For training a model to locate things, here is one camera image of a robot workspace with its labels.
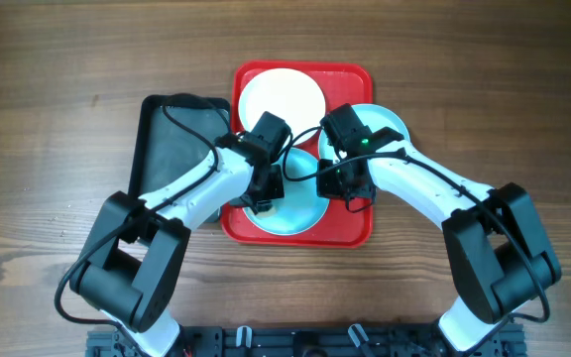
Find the black container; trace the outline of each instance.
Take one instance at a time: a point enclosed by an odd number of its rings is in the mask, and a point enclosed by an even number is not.
[[[199,164],[209,152],[204,143],[175,126],[165,116],[162,104],[166,98],[165,95],[150,95],[143,101],[129,180],[130,197],[158,190],[175,181]],[[206,99],[230,120],[228,101],[222,98]],[[172,101],[168,113],[213,143],[227,132],[214,109],[188,96]],[[220,209],[213,212],[206,222],[217,221],[219,215]]]

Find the white plate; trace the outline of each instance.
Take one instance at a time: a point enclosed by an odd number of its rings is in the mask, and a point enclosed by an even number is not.
[[[309,153],[292,148],[287,155],[287,175],[300,178],[316,172],[318,161]],[[284,198],[274,199],[268,212],[253,214],[250,208],[244,213],[261,230],[287,236],[304,232],[314,226],[325,214],[329,199],[316,195],[316,178],[289,181],[284,178]]]
[[[356,115],[358,115],[361,122],[369,126],[372,133],[375,133],[385,127],[390,127],[403,134],[407,141],[411,141],[408,135],[408,130],[402,122],[402,119],[400,119],[393,111],[376,104],[356,104],[352,105],[352,108],[356,112]],[[321,135],[318,138],[318,156],[321,159],[329,159],[334,162],[338,161],[338,158],[334,153],[334,148],[329,145],[327,134],[325,134],[324,131],[321,131]]]
[[[317,126],[325,116],[325,97],[309,75],[289,68],[269,69],[254,77],[239,97],[239,119],[247,131],[253,130],[268,111],[285,120],[296,137]],[[297,142],[303,143],[314,132]]]

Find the wooden table surface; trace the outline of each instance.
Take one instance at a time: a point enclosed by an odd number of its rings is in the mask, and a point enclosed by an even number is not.
[[[563,267],[528,348],[571,356],[571,2],[50,2],[0,0],[0,355],[82,355],[88,327],[53,294],[127,189],[142,100],[230,98],[240,64],[280,59],[360,64],[425,155],[528,190]],[[441,233],[382,194],[357,250],[242,246],[202,226],[170,308],[186,325],[426,322],[455,297]]]

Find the black metal base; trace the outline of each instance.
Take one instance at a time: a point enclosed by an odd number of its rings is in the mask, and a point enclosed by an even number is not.
[[[455,356],[433,333],[432,324],[363,327],[370,356]],[[168,357],[361,357],[348,328],[223,329],[183,327]],[[507,324],[473,356],[525,357],[522,326]],[[144,357],[120,331],[91,331],[86,357]]]

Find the blue plate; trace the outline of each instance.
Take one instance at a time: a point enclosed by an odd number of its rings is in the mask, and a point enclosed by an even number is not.
[[[356,104],[352,105],[352,108],[363,124],[369,126],[372,133],[385,127],[390,127],[403,134],[407,141],[411,141],[408,135],[408,130],[402,122],[402,119],[400,119],[393,111],[376,104]],[[334,162],[338,161],[338,158],[334,153],[334,148],[329,145],[327,135],[324,131],[321,131],[321,135],[318,138],[318,156],[321,159],[329,159]]]
[[[283,157],[278,161],[283,166]],[[287,155],[287,175],[299,178],[315,173],[317,160],[309,153],[292,148]],[[293,235],[314,226],[325,214],[329,199],[316,195],[316,178],[301,182],[284,178],[284,198],[274,199],[268,212],[253,214],[250,208],[244,213],[260,229],[276,235]]]

